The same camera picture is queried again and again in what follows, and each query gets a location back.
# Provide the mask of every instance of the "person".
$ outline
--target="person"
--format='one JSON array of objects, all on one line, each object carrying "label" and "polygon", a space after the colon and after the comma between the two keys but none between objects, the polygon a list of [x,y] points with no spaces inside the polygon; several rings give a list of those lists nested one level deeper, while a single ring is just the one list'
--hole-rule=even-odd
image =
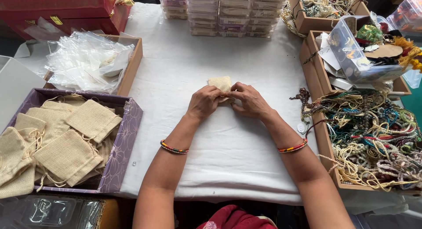
[{"label": "person", "polygon": [[[224,93],[215,86],[204,86],[192,95],[186,114],[165,139],[168,147],[189,149],[198,126],[217,108],[222,96],[234,97],[242,106],[231,103],[233,110],[243,116],[258,118],[267,127],[278,149],[303,144],[304,140],[272,109],[260,93],[250,85],[240,82]],[[284,165],[296,184],[309,227],[311,229],[354,229],[354,225],[341,201],[340,195],[319,159],[306,145],[297,151],[281,153]],[[139,189],[133,217],[134,229],[174,229],[173,200],[177,184],[185,166],[187,154],[178,154],[161,147],[149,166]],[[208,221],[198,229],[276,228],[265,219],[247,216],[239,208],[230,205],[211,218],[221,222]],[[240,215],[235,220],[230,217]],[[246,226],[238,226],[243,219]]]}]

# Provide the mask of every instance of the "white box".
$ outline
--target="white box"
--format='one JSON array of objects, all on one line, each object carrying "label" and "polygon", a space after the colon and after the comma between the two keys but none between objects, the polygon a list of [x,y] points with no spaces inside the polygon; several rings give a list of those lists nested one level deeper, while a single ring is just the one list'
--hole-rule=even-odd
[{"label": "white box", "polygon": [[6,128],[32,88],[43,88],[45,80],[14,58],[0,55],[0,130]]}]

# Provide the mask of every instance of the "colorful bangle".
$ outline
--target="colorful bangle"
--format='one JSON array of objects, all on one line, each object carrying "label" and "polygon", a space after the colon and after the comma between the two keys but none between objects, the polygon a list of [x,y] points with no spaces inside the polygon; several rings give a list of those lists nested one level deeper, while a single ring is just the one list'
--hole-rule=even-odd
[{"label": "colorful bangle", "polygon": [[299,144],[298,146],[286,148],[286,149],[278,149],[278,152],[279,153],[289,153],[289,152],[292,152],[292,151],[299,150],[299,149],[305,147],[306,145],[308,145],[308,140],[306,138],[304,138],[303,143]]},{"label": "colorful bangle", "polygon": [[164,149],[166,149],[166,150],[168,150],[168,151],[171,151],[171,152],[173,152],[173,153],[180,153],[180,154],[186,154],[186,153],[189,151],[189,149],[186,149],[186,150],[179,150],[179,149],[175,149],[175,148],[169,147],[167,144],[165,144],[165,143],[164,143],[164,140],[165,140],[165,139],[161,140],[160,144],[161,144],[161,146],[162,146]]}]

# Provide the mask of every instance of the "purple box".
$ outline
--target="purple box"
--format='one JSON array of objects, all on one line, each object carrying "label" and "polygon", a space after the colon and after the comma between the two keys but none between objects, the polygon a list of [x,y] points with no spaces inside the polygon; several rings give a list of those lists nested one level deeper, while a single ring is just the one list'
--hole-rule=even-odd
[{"label": "purple box", "polygon": [[120,123],[119,132],[116,140],[114,140],[113,148],[108,157],[107,165],[105,166],[103,176],[97,190],[92,189],[76,189],[76,188],[58,188],[58,187],[42,187],[43,190],[75,192],[75,193],[118,193],[122,186],[124,173],[129,162],[130,154],[132,153],[133,144],[135,143],[136,134],[139,129],[140,120],[144,113],[138,104],[131,97],[113,96],[108,94],[100,94],[93,92],[80,91],[63,91],[56,89],[39,89],[34,88],[29,92],[25,101],[19,107],[16,114],[10,120],[7,127],[15,125],[16,116],[18,113],[26,113],[29,108],[40,107],[46,100],[56,96],[66,96],[72,93],[82,95],[86,99],[97,97],[99,101],[113,104],[124,105],[124,115]]}]

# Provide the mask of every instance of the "red box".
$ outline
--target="red box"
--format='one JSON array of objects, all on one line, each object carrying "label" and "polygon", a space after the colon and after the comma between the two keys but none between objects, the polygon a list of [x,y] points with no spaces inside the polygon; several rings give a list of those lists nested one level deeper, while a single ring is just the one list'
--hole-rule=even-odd
[{"label": "red box", "polygon": [[0,20],[24,39],[32,39],[24,30],[43,17],[61,31],[71,28],[103,30],[119,35],[124,31],[130,6],[115,5],[116,0],[0,0]]}]

